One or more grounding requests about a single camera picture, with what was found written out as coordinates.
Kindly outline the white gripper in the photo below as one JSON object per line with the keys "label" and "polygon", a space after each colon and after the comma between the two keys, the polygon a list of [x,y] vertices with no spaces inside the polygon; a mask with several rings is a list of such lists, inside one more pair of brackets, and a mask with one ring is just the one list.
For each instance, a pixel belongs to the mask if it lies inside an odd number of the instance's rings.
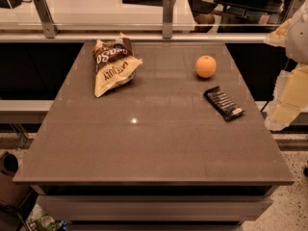
{"label": "white gripper", "polygon": [[308,0],[276,30],[266,35],[264,43],[286,47],[286,55],[299,63],[291,72],[281,70],[265,125],[271,131],[288,127],[308,106]]}

